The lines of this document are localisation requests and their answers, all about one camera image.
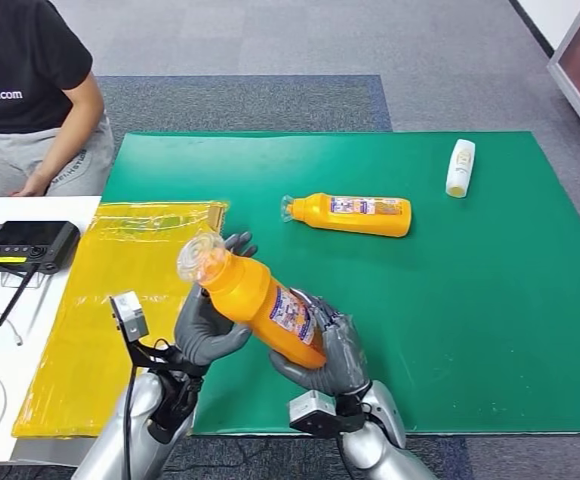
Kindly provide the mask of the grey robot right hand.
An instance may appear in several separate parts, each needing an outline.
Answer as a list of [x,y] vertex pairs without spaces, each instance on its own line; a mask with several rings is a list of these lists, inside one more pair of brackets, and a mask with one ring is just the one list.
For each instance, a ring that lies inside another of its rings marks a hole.
[[306,390],[328,396],[355,394],[370,383],[367,360],[352,317],[342,313],[322,297],[293,289],[307,308],[322,333],[325,363],[307,369],[270,350],[271,365],[285,378]]

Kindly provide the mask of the person's left hand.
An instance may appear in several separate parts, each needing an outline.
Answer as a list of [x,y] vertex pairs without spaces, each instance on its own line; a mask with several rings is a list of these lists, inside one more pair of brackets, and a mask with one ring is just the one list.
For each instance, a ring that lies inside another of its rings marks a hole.
[[13,191],[11,197],[40,197],[46,194],[52,183],[52,178],[45,174],[31,174],[19,190]]

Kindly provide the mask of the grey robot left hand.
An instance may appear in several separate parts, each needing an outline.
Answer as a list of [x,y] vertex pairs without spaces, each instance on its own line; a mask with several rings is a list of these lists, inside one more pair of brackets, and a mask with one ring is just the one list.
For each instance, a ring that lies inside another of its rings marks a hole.
[[245,325],[236,324],[216,310],[209,295],[197,283],[192,285],[174,330],[182,358],[198,367],[237,352],[251,338]]

